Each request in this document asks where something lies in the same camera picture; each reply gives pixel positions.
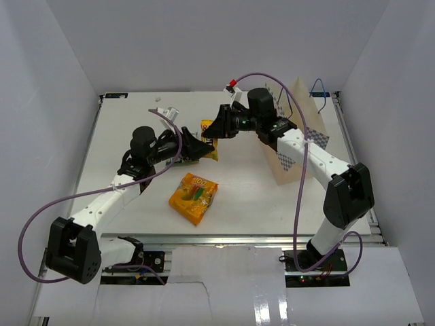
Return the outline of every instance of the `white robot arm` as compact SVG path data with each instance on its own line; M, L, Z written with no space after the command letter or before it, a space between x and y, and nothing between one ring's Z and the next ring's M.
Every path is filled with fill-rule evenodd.
M219 113L203 137L228 139L239 131L255 131L266 145L303 165L305 137L289 119L278 117L273 97L266 88L247 93L249 109L234 98L240 93L235 81L225 91L232 95L231 105L221 105ZM308 266L312 266L331 251L343 236L375 204L368 169L357 163L351 166L331 156L314 143L308 144L307 171L326 190L325 219L307 245Z
M214 147L196 139L186 127L181 128L181 156L199 159ZM90 282L101 268L115 264L141 263L143 244L124 237L102 241L107 225L133 199L138 197L156 174L154 165L172 158L178 150L178 136L166 129L158 138L152 128L142 126L133 132L133 139L122 158L121 167L110 183L113 191L100 194L94 201L70 218L58 217L50 227L46 255L47 267L80 283ZM139 183L122 187L126 183Z

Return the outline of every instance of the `white tabletop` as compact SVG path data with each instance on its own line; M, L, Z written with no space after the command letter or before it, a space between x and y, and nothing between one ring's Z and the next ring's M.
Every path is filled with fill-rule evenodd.
M258 267L256 263L255 268L248 273L252 263L247 264L247 255L241 255L239 260L234 260L232 252L240 252L241 248L232 247L225 256L226 264L220 264L220 268L195 269L192 264L204 266L204 261L212 259L210 256L201 255L203 248L197 247L197 250L196 255L183 255L183 259L176 257L183 252L176 251L173 257L181 263L186 261L181 266L183 270L194 271L191 273L193 283L168 283L164 287L99 285L99 278L96 277L86 285L73 280L43 284L33 315L49 316L49 326L144 325L144 321L147 321L146 325L207 326L217 325L215 320L211 319L211 312L214 312L219 313L219 318L228 315L238 317L237 323L227 325L258 325L255 323L255 310L252 306L258 301L253 300L255 297L249 299L243 296L246 289L241 287L251 281L258 285L256 290L252 291L253 295L258 293L258 290L267 289L262 292L260 299L266 302L269 300L269 304L264 305L264 308L266 313L270 312L270 316L274 316L271 310L272 303L273 300L279 299L277 294L280 288L273 286L277 284L275 279L279 278L279 274L273 270L272 264ZM344 251L348 265L352 265L359 249L345 247ZM271 253L271 258L268 259L259 253L256 258L274 261L276 255ZM56 277L59 277L57 273L49 271L48 278ZM413 287L397 248L364 248L362 260L349 276L349 280L350 287L286 289L290 324L397 326L423 322ZM234 285L234 289L231 295L226 295L229 304L225 304L226 302L217 297L222 292L217 287L227 289L228 284ZM285 311L285 302L281 304ZM273 321L274 319L271 319L271 323L261 325L283 325Z
M78 192L107 187L129 149L131 134L139 126L164 127L148 109L175 107L179 127L199 132L202 119L214 119L220 104L229 103L223 92L129 93L127 98L105 98L94 130ZM247 105L246 96L242 101ZM323 99L316 99L323 105ZM331 99L321 112L330 136L326 148L333 156L350 162ZM199 164L175 167L153 180L107 227L108 234L292 234L298 182L278 186L253 132L219 140L219 162L201 159ZM156 166L162 170L164 163ZM204 219L194 226L175 212L168 200L187 172L219 183L219 190ZM325 191L315 179L307 179L300 213L299 234L316 233L324 219ZM73 213L93 197L74 202ZM370 234L365 218L353 230Z

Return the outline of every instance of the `cable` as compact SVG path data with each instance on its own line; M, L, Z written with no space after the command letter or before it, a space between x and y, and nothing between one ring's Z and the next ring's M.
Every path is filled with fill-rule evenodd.
M144 262L145 262L145 258L142 257L142 261L141 261L140 265L143 265ZM131 268L129 268L128 271L129 272L137 272L140 269L141 269L140 267L136 268L135 270L131 270Z
M277 104L279 104L279 100L281 100L281 95L283 94L283 90L284 90L284 88L281 87L281 91L279 92L279 96L277 99ZM290 102L290 98L288 97L287 92L285 93L285 95L287 95L287 102L288 102L288 106L289 106L290 112L291 112L290 115L287 117L287 119L290 119L293 115L292 103Z
M310 97L311 97L311 95L312 95L312 93L313 93L313 89L314 89L314 87L315 87L315 85L317 84L318 81L320 81L321 88L322 88L322 90L324 90L324 106L321 107L321 109L317 112L317 114L320 114L320 111L323 110L324 107L326 106L326 91L325 91L324 83L323 83L323 81L321 80L321 78L317 78L317 79L315 80L315 82L314 82L314 84L313 84L313 87L311 88L311 91L310 91Z
M355 234L359 240L360 240L360 255L357 259L357 261L355 262L355 265L353 265L353 267L346 273L344 273L343 275L340 275L340 277L342 276L347 276L349 275L351 272L353 272L355 270L355 268L358 266L358 264L360 263L361 260L361 256L362 256L362 238L361 236L355 232L355 231L350 231L347 232L344 236L343 236L343 240L340 241L339 243L337 243L331 250L329 250L317 263L315 263L314 265L312 265L309 268L306 269L302 269L299 265L299 261L298 261L298 255L297 255L297 241L298 241L298 223L299 223L299 214L300 214L300 206L302 203L302 193L304 191L304 183L305 183L305 176L307 174L307 160L308 160L308 128L307 128L307 121L305 120L305 116L304 113L302 112L302 109L300 108L300 105L298 103L298 101L296 100L296 98L294 97L294 95L289 91L289 89L287 88L286 85L284 85L284 83L280 80L278 80L277 78L267 74L267 73L248 73L246 75L241 76L240 78L236 79L237 83L239 83L242 79L245 79L246 77L249 76L264 76L267 78L270 78L271 80L277 82L279 85L281 85L281 87L287 92L287 94L292 98L294 104L296 105L296 108L300 114L300 119L302 120L302 125L304 127L304 140L305 140L305 145L304 145L304 160L302 163L302 175L300 176L300 183L299 183L299 190L298 190L298 197L297 197L297 201L296 201L296 212L294 214L294 224L293 224L293 260L294 260L294 265L296 266L296 269L299 272L302 273L306 273L306 272L311 272L312 270L316 269L317 267L319 267L327 258L329 258L329 256L331 256L331 254L333 254L337 248L346 240L346 238L351 235L351 234Z
M278 260L279 260L281 263L286 263L286 262L288 262L288 258L290 258L290 257L288 257L288 256L286 256L286 255L282 255L282 256L279 256L279 257L278 257Z
M119 185L119 186L115 187L116 189L130 187L132 185L136 185L138 183L143 183L143 182L152 180L155 177L158 177L159 175L162 175L163 173L168 171L174 165L174 163L177 161L177 159L179 158L179 156L181 154L181 147L183 146L183 141L181 139L181 132L178 130L177 126L170 119L165 117L163 114L160 114L159 112L157 112L156 109L150 109L148 111L151 112L151 113L154 113L157 116L161 117L162 119L166 120L166 122L168 122L168 124L171 125L171 127L174 129L175 133L178 136L178 150L177 150L177 154L175 154L174 160L172 160L170 164L168 164L163 170L161 170L160 172L156 173L155 175L152 175L150 177L146 177L146 178L138 180L138 181L133 181L133 182L130 182L130 183L125 183L124 185ZM29 228L29 226L33 222L33 220L36 218L36 216L38 216L43 211L45 211L47 208L49 208L49 207L51 207L51 206L53 206L55 204L58 204L60 202L64 202L66 200L74 199L74 198L80 198L80 197L90 196L90 195L95 195L95 194L102 194L104 192L112 192L112 191L114 191L114 188L113 187L108 187L108 188L103 188L103 189L92 190L90 192L82 192L80 194L65 196L65 197L53 200L52 202L49 202L48 204L45 204L40 209L38 209L36 212L34 212L33 215L30 216L29 220L23 226L23 228L21 230L21 233L20 233L20 236L18 237L18 259L20 261L20 265L21 265L22 270L24 270L24 273L26 273L26 275L29 278L31 278L32 280L34 280L35 282L45 283L45 284L57 283L57 282L62 282L63 280L67 280L68 279L67 277L57 278L57 279L54 279L54 280L46 280L46 279L39 278L39 277L35 276L34 274L32 274L32 272L27 267L27 265L26 265L26 263L24 261L23 254L22 254L22 242L23 242L24 235L26 234L27 229Z
M331 271L332 271L332 264L329 264L329 269L328 269L328 271L326 272L324 278L327 278L328 276L330 276L330 275L331 275Z
M124 268L128 268L128 269L131 269L131 268L144 268L144 269L146 269L146 270L149 270L152 274L154 274L154 276L158 279L158 281L160 282L160 283L162 283L162 285L165 285L166 283L162 280L162 278L157 274L157 272L155 271L155 270L153 270L152 268L150 268L149 266L146 266L146 265L119 265L119 266L117 266L117 265L114 265L114 266L112 266L111 268L119 268L119 269L124 269Z
M290 107L290 115L287 117L287 119L290 119L293 115L293 108L292 108L292 104L290 103L290 97L288 97L287 93L285 93L285 95L287 95L288 106Z

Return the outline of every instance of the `yellow package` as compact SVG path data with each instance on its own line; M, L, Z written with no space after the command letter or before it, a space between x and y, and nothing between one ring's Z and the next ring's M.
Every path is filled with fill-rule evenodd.
M169 199L169 206L194 225L198 225L213 202L217 190L217 183L188 173Z
M201 120L201 133L204 132L204 130L206 130L208 127L210 127L210 125L213 123L213 120ZM201 137L201 140L209 145L212 145L215 147L215 150L212 151L211 153L208 153L206 156L204 156L205 158L213 158L215 161L219 160L219 156L218 156L218 139L214 138L204 138Z

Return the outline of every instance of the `blue cable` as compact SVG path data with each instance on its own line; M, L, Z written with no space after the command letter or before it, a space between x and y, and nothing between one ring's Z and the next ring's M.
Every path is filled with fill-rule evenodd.
M321 88L322 88L322 90L324 90L324 106L321 107L321 109L317 112L317 114L320 114L320 111L323 110L323 109L325 108L325 106L326 106L326 91L325 91L324 83L323 83L323 81L321 80L321 78L317 78L317 79L315 80L315 82L314 82L314 84L313 84L313 87L311 88L311 91L310 91L310 97L313 95L313 89L314 89L314 87L315 87L315 85L317 84L318 81L320 81Z

